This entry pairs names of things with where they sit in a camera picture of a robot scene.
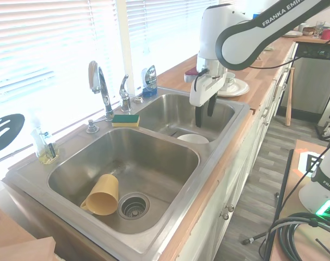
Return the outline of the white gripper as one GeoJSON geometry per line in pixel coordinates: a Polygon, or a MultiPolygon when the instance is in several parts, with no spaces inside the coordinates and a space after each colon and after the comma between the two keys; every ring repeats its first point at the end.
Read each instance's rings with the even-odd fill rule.
{"type": "Polygon", "coordinates": [[[202,127],[204,117],[204,104],[209,101],[207,107],[207,115],[211,117],[217,101],[217,92],[223,87],[227,77],[228,70],[225,69],[223,74],[218,77],[211,76],[207,69],[205,73],[199,73],[199,76],[194,80],[190,92],[190,104],[195,107],[195,125],[198,128],[202,127]]]}

